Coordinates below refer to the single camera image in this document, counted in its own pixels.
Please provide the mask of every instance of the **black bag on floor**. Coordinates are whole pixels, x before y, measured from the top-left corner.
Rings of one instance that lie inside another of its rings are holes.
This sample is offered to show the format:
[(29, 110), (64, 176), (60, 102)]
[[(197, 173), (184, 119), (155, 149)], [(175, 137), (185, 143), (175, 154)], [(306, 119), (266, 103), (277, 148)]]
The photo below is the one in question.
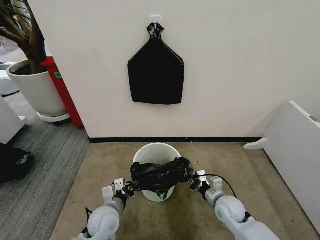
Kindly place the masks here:
[(31, 152), (0, 143), (0, 183), (23, 179), (29, 172), (33, 160)]
[(165, 30), (151, 23), (149, 41), (128, 62), (132, 100), (146, 104), (180, 104), (185, 64), (161, 39)]

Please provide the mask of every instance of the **cable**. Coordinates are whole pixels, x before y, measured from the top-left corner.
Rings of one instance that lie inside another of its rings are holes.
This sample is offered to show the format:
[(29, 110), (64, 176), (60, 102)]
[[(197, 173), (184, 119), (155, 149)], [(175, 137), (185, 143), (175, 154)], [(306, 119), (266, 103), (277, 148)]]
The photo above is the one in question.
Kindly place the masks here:
[(235, 193), (235, 191), (234, 191), (234, 189), (232, 188), (231, 184), (230, 184), (226, 179), (224, 179), (222, 176), (219, 176), (219, 175), (216, 175), (216, 174), (205, 174), (205, 175), (199, 175), (199, 177), (201, 177), (201, 176), (214, 176), (214, 177), (221, 178), (223, 181), (225, 181), (225, 182), (226, 182), (226, 184), (228, 184), (228, 186), (229, 186), (229, 188), (231, 189), (231, 191), (232, 191), (232, 193), (233, 193), (234, 197), (235, 197), (236, 199), (238, 198), (238, 197), (237, 197), (237, 195), (236, 195), (236, 193)]

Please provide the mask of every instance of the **beige carpet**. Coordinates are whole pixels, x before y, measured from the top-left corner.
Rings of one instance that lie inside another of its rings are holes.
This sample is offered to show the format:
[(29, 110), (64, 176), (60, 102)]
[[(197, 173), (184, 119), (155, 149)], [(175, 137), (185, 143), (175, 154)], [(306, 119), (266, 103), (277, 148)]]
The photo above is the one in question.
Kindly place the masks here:
[[(70, 240), (87, 223), (85, 207), (103, 204), (101, 188), (114, 179), (130, 179), (133, 157), (145, 143), (91, 144), (64, 205), (51, 240)], [(318, 240), (300, 205), (262, 150), (240, 143), (170, 143), (194, 168), (219, 174), (233, 186), (247, 211), (281, 240)], [(231, 194), (225, 184), (223, 190)], [(214, 211), (186, 183), (165, 202), (148, 201), (142, 193), (127, 202), (118, 240), (233, 240)]]

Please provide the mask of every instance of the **gray carpet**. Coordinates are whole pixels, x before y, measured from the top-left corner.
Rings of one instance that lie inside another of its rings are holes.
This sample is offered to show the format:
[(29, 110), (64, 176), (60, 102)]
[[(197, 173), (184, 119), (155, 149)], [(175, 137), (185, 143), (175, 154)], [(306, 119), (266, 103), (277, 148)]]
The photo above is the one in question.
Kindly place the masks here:
[(21, 93), (4, 99), (27, 117), (28, 127), (12, 145), (32, 152), (35, 160), (25, 179), (0, 184), (0, 240), (47, 240), (88, 151), (88, 136), (70, 121), (41, 121)]

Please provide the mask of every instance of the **plant pot base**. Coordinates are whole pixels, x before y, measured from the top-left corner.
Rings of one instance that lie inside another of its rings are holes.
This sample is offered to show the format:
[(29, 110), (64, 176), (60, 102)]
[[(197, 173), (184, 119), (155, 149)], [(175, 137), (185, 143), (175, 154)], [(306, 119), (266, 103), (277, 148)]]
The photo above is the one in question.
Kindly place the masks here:
[(48, 122), (48, 123), (56, 123), (56, 122), (61, 122), (63, 120), (67, 120), (70, 118), (69, 113), (60, 115), (60, 116), (45, 116), (45, 115), (41, 115), (41, 113), (36, 112), (38, 114), (38, 117), (44, 121), (44, 122)]

